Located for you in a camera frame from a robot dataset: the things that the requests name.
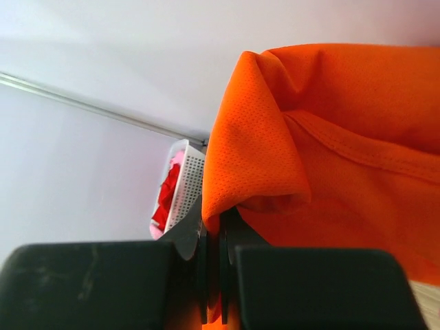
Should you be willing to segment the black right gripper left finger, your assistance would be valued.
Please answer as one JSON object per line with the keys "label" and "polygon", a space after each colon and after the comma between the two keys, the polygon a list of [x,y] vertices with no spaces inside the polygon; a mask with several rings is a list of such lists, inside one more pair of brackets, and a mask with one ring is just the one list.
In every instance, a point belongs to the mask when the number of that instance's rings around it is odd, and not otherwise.
{"label": "black right gripper left finger", "polygon": [[1,328],[200,329],[206,259],[200,199],[156,241],[23,245],[1,270]]}

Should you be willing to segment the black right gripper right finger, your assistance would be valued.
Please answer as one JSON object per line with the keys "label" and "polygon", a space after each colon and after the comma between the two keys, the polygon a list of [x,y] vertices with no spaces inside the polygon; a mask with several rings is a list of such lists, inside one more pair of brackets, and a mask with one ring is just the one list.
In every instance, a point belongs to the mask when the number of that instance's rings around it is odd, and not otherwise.
{"label": "black right gripper right finger", "polygon": [[425,329],[406,275],[381,250],[275,247],[236,208],[220,216],[229,329]]}

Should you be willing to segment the orange t-shirt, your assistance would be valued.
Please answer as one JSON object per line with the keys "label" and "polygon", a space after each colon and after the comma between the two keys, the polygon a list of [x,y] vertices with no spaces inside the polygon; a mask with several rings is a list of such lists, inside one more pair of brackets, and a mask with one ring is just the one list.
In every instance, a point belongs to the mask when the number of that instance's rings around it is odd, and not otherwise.
{"label": "orange t-shirt", "polygon": [[308,44],[244,52],[206,153],[201,215],[281,247],[392,254],[439,284],[439,48]]}

